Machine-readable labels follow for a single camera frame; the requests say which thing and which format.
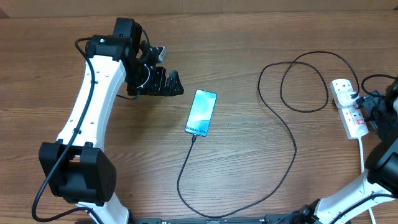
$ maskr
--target wood grain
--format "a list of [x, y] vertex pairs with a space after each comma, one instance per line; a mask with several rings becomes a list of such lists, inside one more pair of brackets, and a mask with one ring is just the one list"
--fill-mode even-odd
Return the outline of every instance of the wood grain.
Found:
[[0, 0], [11, 18], [210, 14], [231, 12], [391, 11], [398, 0]]
[[[0, 223], [35, 223], [32, 201], [44, 179], [37, 154], [53, 142], [72, 110], [84, 61], [74, 40], [110, 34], [116, 16], [58, 19], [2, 19], [0, 28]], [[178, 70], [185, 94], [173, 98], [116, 99], [109, 120], [106, 155], [118, 170], [116, 193], [136, 218], [195, 218], [178, 198], [176, 180], [190, 146], [184, 125], [194, 92], [218, 94], [206, 138], [198, 138], [182, 177], [182, 194], [201, 212], [219, 215], [268, 194], [283, 176], [293, 145], [282, 123], [257, 94], [261, 69], [293, 60], [311, 50], [342, 55], [359, 80], [373, 73], [398, 72], [396, 12], [295, 12], [134, 16], [154, 45], [167, 46], [165, 67]], [[302, 59], [316, 66], [327, 84], [354, 79], [331, 55]], [[268, 200], [234, 217], [284, 213], [327, 197], [359, 174], [358, 143], [347, 140], [331, 99], [321, 111], [297, 113], [280, 101], [286, 65], [265, 72], [261, 90], [285, 119], [298, 153], [280, 189]], [[384, 91], [390, 80], [368, 88]], [[125, 94], [123, 86], [120, 94]], [[311, 69], [295, 66], [287, 75], [284, 98], [295, 108], [318, 108], [325, 89]], [[379, 142], [364, 139], [368, 154]], [[72, 208], [46, 189], [39, 215]], [[396, 223], [398, 204], [374, 209], [378, 223]], [[83, 212], [55, 223], [87, 219]], [[354, 223], [370, 223], [367, 213]]]

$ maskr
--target phone screen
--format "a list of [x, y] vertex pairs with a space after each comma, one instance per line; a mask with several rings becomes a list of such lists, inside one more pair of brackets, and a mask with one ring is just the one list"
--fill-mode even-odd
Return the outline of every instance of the phone screen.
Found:
[[191, 112], [185, 131], [199, 136], [207, 136], [211, 116], [216, 105], [217, 94], [209, 91], [197, 90], [193, 99]]

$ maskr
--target black cable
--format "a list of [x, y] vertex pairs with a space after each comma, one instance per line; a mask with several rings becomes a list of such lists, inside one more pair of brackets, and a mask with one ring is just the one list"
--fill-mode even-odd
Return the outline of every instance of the black cable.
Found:
[[144, 35], [145, 35], [145, 38], [147, 39], [147, 42], [148, 42], [148, 45], [150, 45], [150, 42], [149, 42], [149, 37], [148, 37], [148, 34], [147, 34], [147, 32], [143, 29], [143, 28], [141, 28], [141, 30], [142, 30], [142, 32], [144, 33]]
[[[227, 216], [229, 216], [229, 215], [235, 214], [236, 212], [240, 212], [240, 211], [242, 211], [242, 210], [245, 210], [245, 209], [247, 209], [247, 208], [250, 208], [250, 207], [252, 207], [252, 206], [254, 206], [254, 205], [257, 205], [257, 204], [259, 204], [259, 203], [265, 201], [267, 198], [271, 197], [271, 196], [279, 189], [279, 187], [282, 185], [283, 181], [285, 180], [287, 174], [289, 173], [290, 168], [291, 168], [292, 165], [293, 165], [294, 159], [295, 159], [296, 154], [297, 154], [297, 145], [296, 145], [296, 141], [295, 141], [295, 139], [294, 139], [293, 133], [291, 132], [290, 128], [287, 126], [286, 122], [285, 122], [285, 121], [284, 121], [284, 120], [283, 120], [283, 119], [282, 119], [282, 118], [281, 118], [281, 117], [280, 117], [280, 116], [279, 116], [279, 115], [266, 103], [266, 101], [263, 99], [263, 97], [262, 97], [262, 95], [261, 95], [261, 90], [260, 90], [261, 77], [262, 77], [262, 74], [264, 73], [265, 69], [267, 69], [267, 68], [269, 68], [269, 67], [271, 67], [271, 66], [274, 66], [274, 65], [281, 65], [281, 64], [290, 64], [289, 67], [287, 68], [286, 72], [284, 73], [284, 76], [283, 76], [283, 78], [282, 78], [282, 82], [281, 82], [281, 84], [280, 84], [280, 98], [282, 99], [282, 102], [283, 102], [288, 108], [290, 108], [290, 109], [292, 109], [292, 110], [294, 110], [294, 111], [301, 112], [301, 113], [312, 113], [312, 112], [320, 111], [320, 110], [322, 110], [322, 109], [328, 104], [328, 101], [329, 101], [329, 92], [328, 92], [328, 87], [327, 87], [327, 85], [326, 85], [326, 82], [325, 82], [325, 80], [323, 79], [321, 73], [318, 71], [318, 69], [315, 68], [313, 65], [310, 65], [310, 64], [305, 63], [305, 62], [298, 62], [298, 61], [297, 61], [297, 59], [299, 59], [300, 57], [303, 57], [304, 55], [315, 54], [315, 53], [320, 53], [320, 54], [332, 54], [332, 55], [337, 56], [338, 58], [342, 59], [342, 61], [344, 61], [344, 63], [347, 64], [347, 66], [349, 67], [349, 69], [352, 71], [352, 73], [353, 73], [353, 75], [354, 75], [354, 77], [355, 77], [356, 83], [357, 83], [357, 85], [358, 85], [358, 92], [357, 92], [357, 94], [355, 94], [355, 95], [357, 96], [357, 95], [359, 94], [359, 82], [358, 82], [358, 78], [356, 77], [356, 74], [355, 74], [353, 68], [351, 67], [351, 65], [350, 65], [343, 57], [341, 57], [340, 55], [335, 54], [335, 53], [333, 53], [333, 52], [326, 52], [326, 51], [307, 52], [307, 53], [305, 53], [305, 54], [302, 54], [302, 55], [298, 56], [298, 57], [297, 57], [294, 61], [292, 61], [292, 62], [278, 62], [278, 63], [272, 63], [272, 64], [270, 64], [270, 65], [265, 66], [265, 67], [262, 69], [261, 73], [260, 73], [259, 81], [258, 81], [258, 83], [257, 83], [258, 94], [259, 94], [259, 96], [260, 96], [262, 102], [265, 104], [265, 106], [268, 107], [268, 109], [271, 110], [271, 112], [273, 112], [273, 113], [280, 119], [280, 121], [284, 124], [284, 126], [285, 126], [286, 129], [288, 130], [288, 132], [289, 132], [289, 134], [290, 134], [290, 137], [292, 138], [293, 145], [294, 145], [294, 154], [293, 154], [292, 162], [289, 164], [289, 166], [288, 166], [288, 168], [287, 168], [287, 170], [286, 170], [286, 173], [284, 174], [284, 176], [282, 177], [282, 179], [280, 180], [280, 182], [278, 183], [278, 185], [276, 186], [276, 188], [275, 188], [271, 193], [269, 193], [267, 196], [265, 196], [264, 198], [262, 198], [262, 199], [260, 199], [260, 200], [258, 200], [258, 201], [256, 201], [256, 202], [254, 202], [254, 203], [252, 203], [252, 204], [246, 205], [246, 206], [243, 207], [243, 208], [239, 208], [239, 209], [237, 209], [237, 210], [235, 210], [235, 211], [229, 212], [229, 213], [227, 213], [227, 214], [225, 214], [225, 215], [219, 215], [219, 216], [205, 215], [205, 214], [203, 214], [203, 213], [201, 213], [201, 212], [196, 211], [194, 208], [192, 208], [192, 207], [183, 199], [183, 197], [181, 196], [181, 193], [180, 193], [180, 178], [181, 178], [181, 176], [182, 176], [184, 167], [185, 167], [185, 165], [186, 165], [186, 163], [187, 163], [187, 161], [188, 161], [189, 155], [190, 155], [190, 153], [191, 153], [191, 150], [192, 150], [192, 147], [193, 147], [193, 143], [194, 143], [195, 140], [196, 140], [196, 136], [194, 135], [195, 139], [192, 138], [191, 147], [190, 147], [190, 149], [189, 149], [189, 151], [188, 151], [188, 155], [187, 155], [187, 157], [185, 158], [185, 162], [183, 163], [183, 166], [182, 166], [182, 168], [181, 168], [180, 174], [178, 175], [178, 179], [177, 179], [177, 192], [178, 192], [178, 196], [180, 197], [181, 201], [182, 201], [190, 210], [192, 210], [193, 212], [195, 212], [195, 213], [197, 213], [197, 214], [199, 214], [199, 215], [201, 215], [201, 216], [203, 216], [203, 217], [207, 217], [207, 218], [223, 218], [223, 217], [227, 217]], [[323, 86], [325, 87], [325, 91], [326, 91], [326, 101], [325, 101], [325, 104], [324, 104], [323, 106], [321, 106], [320, 108], [314, 109], [314, 110], [298, 110], [298, 109], [295, 109], [295, 108], [291, 107], [290, 105], [288, 105], [288, 104], [285, 102], [285, 100], [283, 99], [283, 96], [282, 96], [282, 87], [283, 87], [283, 83], [284, 83], [285, 76], [286, 76], [287, 72], [292, 68], [293, 64], [306, 65], [306, 66], [308, 66], [308, 67], [313, 68], [313, 69], [318, 73], [319, 77], [321, 78], [321, 80], [322, 80], [322, 82], [323, 82]]]
[[368, 80], [368, 79], [370, 79], [370, 78], [374, 78], [374, 77], [391, 78], [391, 79], [395, 80], [396, 82], [398, 82], [398, 78], [397, 78], [397, 77], [393, 77], [393, 76], [391, 76], [391, 75], [383, 75], [383, 74], [370, 75], [370, 76], [364, 78], [364, 79], [362, 80], [361, 87], [362, 87], [363, 91], [364, 91], [366, 94], [368, 94], [368, 95], [370, 95], [370, 96], [373, 96], [373, 97], [384, 98], [384, 95], [374, 94], [374, 93], [371, 93], [371, 92], [369, 92], [369, 91], [367, 91], [367, 90], [365, 89], [364, 84], [365, 84], [366, 80]]
[[298, 210], [289, 212], [288, 214], [284, 215], [282, 218], [279, 218], [278, 221], [276, 221], [276, 222], [274, 222], [274, 223], [272, 223], [272, 224], [279, 224], [279, 223], [282, 223], [282, 222], [285, 220], [285, 218], [286, 218], [287, 216], [293, 215], [293, 214], [298, 214], [298, 213], [299, 213]]
[[43, 184], [41, 185], [39, 191], [37, 192], [36, 198], [33, 201], [33, 204], [32, 204], [32, 217], [33, 217], [34, 220], [36, 220], [38, 222], [51, 222], [51, 221], [54, 221], [54, 220], [59, 219], [61, 217], [64, 217], [65, 215], [69, 215], [69, 214], [71, 214], [73, 212], [86, 210], [86, 211], [90, 211], [90, 213], [93, 214], [93, 216], [96, 218], [98, 223], [103, 224], [103, 222], [100, 220], [99, 216], [97, 216], [97, 214], [91, 208], [88, 208], [88, 207], [74, 208], [74, 209], [71, 209], [69, 211], [63, 212], [61, 214], [58, 214], [58, 215], [50, 217], [50, 218], [40, 218], [36, 214], [37, 204], [39, 203], [40, 197], [42, 196], [42, 194], [44, 192], [44, 189], [47, 186], [47, 184], [49, 183], [50, 179], [54, 175], [55, 170], [58, 169], [58, 167], [60, 166], [61, 162], [64, 160], [66, 154], [68, 153], [68, 151], [70, 149], [70, 146], [73, 144], [74, 140], [76, 139], [76, 136], [80, 132], [81, 124], [83, 123], [83, 120], [84, 120], [85, 115], [87, 113], [87, 110], [88, 110], [88, 107], [90, 105], [91, 99], [93, 97], [94, 86], [95, 86], [94, 68], [93, 68], [93, 65], [91, 64], [90, 60], [88, 59], [87, 54], [84, 53], [84, 51], [78, 45], [79, 42], [84, 41], [84, 40], [90, 40], [90, 39], [91, 39], [91, 37], [87, 37], [87, 38], [80, 38], [80, 39], [75, 41], [75, 47], [82, 54], [82, 56], [85, 58], [85, 60], [87, 61], [88, 66], [90, 68], [90, 72], [91, 72], [90, 92], [89, 92], [88, 97], [87, 97], [86, 105], [83, 108], [83, 112], [81, 112], [81, 116], [80, 116], [80, 119], [79, 119], [79, 121], [78, 121], [78, 123], [76, 125], [76, 128], [73, 130], [72, 137], [70, 138], [67, 146], [65, 147], [65, 150], [62, 152], [61, 156], [58, 158], [58, 160], [55, 163], [55, 165], [51, 168], [51, 171], [49, 172], [49, 174], [45, 178]]
[[126, 100], [136, 100], [136, 99], [138, 99], [138, 96], [139, 96], [139, 89], [137, 89], [138, 90], [138, 93], [137, 93], [137, 95], [135, 96], [135, 97], [133, 97], [133, 98], [128, 98], [128, 97], [125, 97], [125, 96], [122, 96], [122, 95], [116, 95], [117, 97], [120, 97], [120, 98], [122, 98], [122, 99], [126, 99]]
[[358, 203], [354, 204], [353, 206], [351, 206], [350, 208], [348, 208], [347, 210], [343, 211], [342, 213], [340, 213], [330, 224], [334, 224], [336, 223], [340, 218], [342, 218], [343, 216], [345, 216], [348, 212], [352, 211], [352, 209], [362, 205], [363, 203], [367, 202], [368, 200], [374, 200], [376, 197], [389, 197], [389, 198], [394, 198], [397, 199], [396, 196], [393, 195], [389, 195], [389, 194], [373, 194], [370, 195], [364, 199], [362, 199], [361, 201], [359, 201]]
[[141, 49], [142, 54], [144, 55], [144, 58], [143, 59], [136, 58], [136, 62], [137, 63], [146, 63], [148, 61], [148, 58], [149, 58], [149, 53], [147, 51], [150, 50], [150, 42], [149, 42], [149, 37], [148, 37], [147, 32], [143, 28], [141, 28], [141, 30], [144, 33], [145, 38], [147, 39], [147, 44], [145, 45], [145, 47], [147, 47], [147, 49], [146, 49], [146, 52], [144, 52]]
[[[352, 66], [351, 66], [342, 56], [340, 56], [340, 55], [338, 55], [338, 54], [336, 54], [336, 53], [333, 53], [333, 52], [327, 52], [327, 51], [324, 51], [324, 50], [316, 50], [316, 51], [307, 52], [307, 53], [304, 53], [304, 54], [298, 56], [296, 59], [293, 60], [293, 62], [296, 62], [300, 57], [303, 57], [304, 55], [309, 55], [309, 54], [331, 54], [331, 55], [334, 55], [334, 56], [340, 58], [342, 61], [344, 61], [344, 63], [348, 66], [348, 68], [351, 70], [352, 74], [354, 75], [354, 78], [355, 78], [355, 81], [356, 81], [356, 85], [357, 85], [357, 87], [358, 87], [358, 92], [356, 92], [356, 94], [354, 94], [354, 95], [352, 96], [352, 99], [355, 99], [357, 96], [359, 96], [360, 88], [359, 88], [359, 81], [358, 81], [358, 78], [357, 78], [357, 76], [356, 76], [356, 74], [355, 74], [355, 71], [354, 71], [354, 69], [352, 68]], [[285, 104], [288, 108], [290, 108], [290, 109], [292, 109], [292, 110], [294, 110], [294, 111], [301, 112], [301, 111], [299, 111], [299, 110], [295, 110], [294, 108], [291, 108], [291, 107], [284, 101], [284, 99], [283, 99], [283, 97], [282, 97], [282, 85], [283, 85], [283, 83], [284, 83], [285, 76], [286, 76], [287, 72], [292, 68], [293, 64], [294, 64], [294, 63], [291, 63], [291, 65], [287, 68], [287, 70], [286, 70], [286, 72], [285, 72], [285, 74], [284, 74], [284, 76], [283, 76], [283, 78], [282, 78], [282, 83], [280, 84], [280, 98], [282, 99], [282, 102], [284, 102], [284, 104]]]

